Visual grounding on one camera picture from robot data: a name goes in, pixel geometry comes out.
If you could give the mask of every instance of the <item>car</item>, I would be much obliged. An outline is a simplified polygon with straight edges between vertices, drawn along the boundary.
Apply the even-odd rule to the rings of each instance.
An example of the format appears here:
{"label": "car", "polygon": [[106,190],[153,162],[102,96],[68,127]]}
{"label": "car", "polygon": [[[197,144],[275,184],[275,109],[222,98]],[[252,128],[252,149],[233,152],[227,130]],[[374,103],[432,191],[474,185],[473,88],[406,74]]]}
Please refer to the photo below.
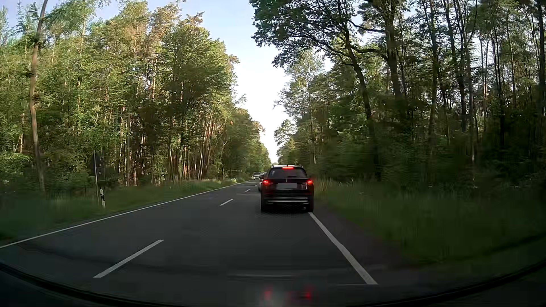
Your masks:
{"label": "car", "polygon": [[260,179],[261,172],[252,173],[252,180]]}
{"label": "car", "polygon": [[265,174],[267,174],[267,172],[263,172],[260,175],[260,182],[258,183],[258,192],[262,190],[262,181],[264,181]]}
{"label": "car", "polygon": [[281,205],[295,205],[313,212],[314,184],[302,166],[272,166],[259,189],[262,211]]}

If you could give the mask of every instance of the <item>roadside grass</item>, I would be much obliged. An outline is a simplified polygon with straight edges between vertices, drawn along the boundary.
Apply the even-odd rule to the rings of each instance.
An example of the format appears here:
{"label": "roadside grass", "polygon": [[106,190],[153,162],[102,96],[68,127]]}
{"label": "roadside grass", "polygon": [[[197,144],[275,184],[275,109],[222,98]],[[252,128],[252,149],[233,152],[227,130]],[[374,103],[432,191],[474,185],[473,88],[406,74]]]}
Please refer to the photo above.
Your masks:
{"label": "roadside grass", "polygon": [[0,206],[0,243],[30,237],[81,221],[96,219],[236,183],[234,180],[184,181],[162,186],[119,187],[105,191],[106,208],[96,195],[52,197],[35,195],[12,197]]}
{"label": "roadside grass", "polygon": [[420,267],[468,276],[532,264],[546,231],[546,208],[525,192],[489,198],[404,193],[373,182],[318,180],[316,198]]}

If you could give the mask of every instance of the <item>dashed white line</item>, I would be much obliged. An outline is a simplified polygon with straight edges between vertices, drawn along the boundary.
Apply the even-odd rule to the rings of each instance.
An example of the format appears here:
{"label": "dashed white line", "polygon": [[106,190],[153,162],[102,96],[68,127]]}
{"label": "dashed white line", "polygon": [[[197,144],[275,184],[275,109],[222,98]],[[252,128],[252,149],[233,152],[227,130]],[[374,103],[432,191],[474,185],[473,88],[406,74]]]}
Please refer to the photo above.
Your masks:
{"label": "dashed white line", "polygon": [[341,253],[347,258],[349,263],[353,266],[353,268],[357,271],[358,275],[364,279],[364,281],[368,285],[376,285],[377,282],[372,278],[372,276],[366,272],[366,270],[358,263],[358,261],[351,255],[351,253],[341,244],[333,235],[332,233],[317,219],[317,217],[309,212],[309,215],[313,218],[313,220],[317,223],[317,225],[324,231],[326,236],[334,243],[334,245],[341,251]]}
{"label": "dashed white line", "polygon": [[232,200],[233,200],[233,198],[232,198],[232,199],[230,199],[230,200],[228,200],[227,202],[225,202],[225,203],[221,204],[220,206],[223,206],[223,205],[225,205],[225,204],[227,204],[227,203],[231,202]]}
{"label": "dashed white line", "polygon": [[129,262],[129,261],[135,259],[138,255],[140,255],[140,254],[142,254],[143,252],[145,252],[145,251],[151,249],[152,247],[158,245],[158,244],[161,243],[161,242],[163,242],[163,240],[157,240],[157,241],[155,241],[154,243],[148,245],[147,247],[145,247],[145,248],[139,250],[138,252],[136,252],[136,253],[130,255],[129,257],[123,259],[122,261],[119,261],[118,263],[114,264],[114,265],[111,266],[110,268],[108,268],[108,269],[102,271],[102,273],[99,273],[99,274],[95,275],[93,278],[101,278],[101,277],[106,276],[107,274],[111,273],[112,271],[116,270],[117,268],[119,268],[120,266],[126,264],[127,262]]}

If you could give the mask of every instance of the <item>white car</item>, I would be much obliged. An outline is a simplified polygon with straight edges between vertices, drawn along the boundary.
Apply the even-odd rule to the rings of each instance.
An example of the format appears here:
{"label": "white car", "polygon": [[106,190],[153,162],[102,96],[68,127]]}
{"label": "white car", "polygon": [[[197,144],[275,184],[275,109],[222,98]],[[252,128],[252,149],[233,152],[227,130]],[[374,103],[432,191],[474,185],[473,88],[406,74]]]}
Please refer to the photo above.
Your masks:
{"label": "white car", "polygon": [[261,172],[252,173],[252,180],[260,179]]}

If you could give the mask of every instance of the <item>road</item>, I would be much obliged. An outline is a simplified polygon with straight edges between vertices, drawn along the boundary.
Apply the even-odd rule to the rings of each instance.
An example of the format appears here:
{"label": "road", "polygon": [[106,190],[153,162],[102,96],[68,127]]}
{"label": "road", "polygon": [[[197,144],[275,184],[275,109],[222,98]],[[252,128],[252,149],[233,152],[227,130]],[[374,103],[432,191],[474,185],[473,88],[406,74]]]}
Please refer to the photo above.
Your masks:
{"label": "road", "polygon": [[260,212],[255,181],[0,248],[48,281],[185,306],[352,305],[413,295],[418,281],[428,292],[394,255],[320,206],[314,218]]}

